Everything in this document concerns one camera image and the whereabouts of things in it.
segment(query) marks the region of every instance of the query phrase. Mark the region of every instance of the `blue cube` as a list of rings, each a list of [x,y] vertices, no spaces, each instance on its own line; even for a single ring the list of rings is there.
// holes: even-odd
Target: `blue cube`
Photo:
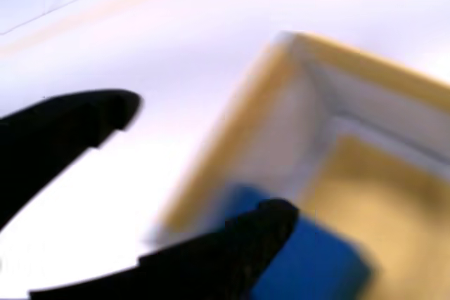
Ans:
[[[221,221],[255,209],[271,196],[257,186],[235,185]],[[251,292],[254,300],[355,299],[371,270],[350,243],[300,214],[285,246]]]

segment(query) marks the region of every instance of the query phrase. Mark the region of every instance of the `white backdrop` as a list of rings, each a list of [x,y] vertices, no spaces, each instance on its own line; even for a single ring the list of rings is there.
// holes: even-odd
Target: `white backdrop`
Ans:
[[[279,30],[450,81],[449,0],[80,0],[49,13],[70,1],[0,0],[0,114],[85,89],[129,89],[145,103],[128,132],[88,151],[0,234],[0,298],[127,268],[151,250],[180,175]]]

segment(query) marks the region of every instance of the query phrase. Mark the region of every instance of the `white surface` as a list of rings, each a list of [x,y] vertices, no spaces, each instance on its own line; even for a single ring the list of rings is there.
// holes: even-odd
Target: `white surface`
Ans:
[[[0,38],[0,114],[83,89],[121,87],[145,99],[127,133],[87,153],[0,234],[1,297],[135,264],[180,175],[277,31],[319,32],[436,77],[449,69],[449,0],[147,0],[11,52],[102,1],[84,0]],[[44,2],[0,0],[0,18],[44,13]]]

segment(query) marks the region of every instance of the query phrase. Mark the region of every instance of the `cardboard box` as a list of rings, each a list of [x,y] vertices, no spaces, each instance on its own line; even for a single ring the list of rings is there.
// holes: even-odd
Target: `cardboard box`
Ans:
[[[450,294],[450,88],[310,34],[285,33],[233,99],[161,242],[207,227],[235,182],[360,245],[365,299]]]

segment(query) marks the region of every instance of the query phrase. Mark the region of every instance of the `yellow box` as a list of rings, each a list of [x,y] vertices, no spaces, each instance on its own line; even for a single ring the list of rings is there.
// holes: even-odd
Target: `yellow box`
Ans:
[[[228,183],[258,184],[361,245],[365,299],[450,294],[450,88],[310,34],[285,33],[233,99],[170,208],[195,233]]]

